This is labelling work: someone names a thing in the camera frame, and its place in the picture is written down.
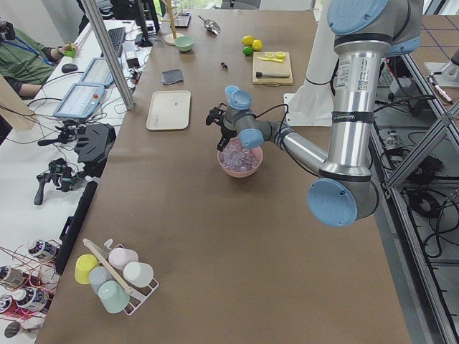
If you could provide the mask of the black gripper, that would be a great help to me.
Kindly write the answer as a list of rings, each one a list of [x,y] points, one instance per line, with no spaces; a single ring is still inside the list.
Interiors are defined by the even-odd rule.
[[[237,136],[237,132],[235,130],[229,129],[224,124],[225,109],[223,109],[223,107],[226,106],[227,105],[224,103],[218,104],[209,111],[209,114],[206,117],[206,125],[211,125],[212,123],[214,123],[220,127],[222,137],[217,144],[218,151],[223,151],[227,146],[227,142],[229,142],[231,139]]]

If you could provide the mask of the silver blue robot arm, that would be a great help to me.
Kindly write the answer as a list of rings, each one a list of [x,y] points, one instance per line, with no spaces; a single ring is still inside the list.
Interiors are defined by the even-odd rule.
[[[327,22],[339,58],[331,139],[322,150],[283,121],[259,120],[248,93],[230,85],[227,108],[209,111],[219,126],[222,151],[232,138],[246,149],[272,142],[318,175],[307,195],[309,209],[323,224],[348,226],[371,215],[379,202],[366,164],[381,60],[415,51],[420,43],[421,1],[333,1]]]

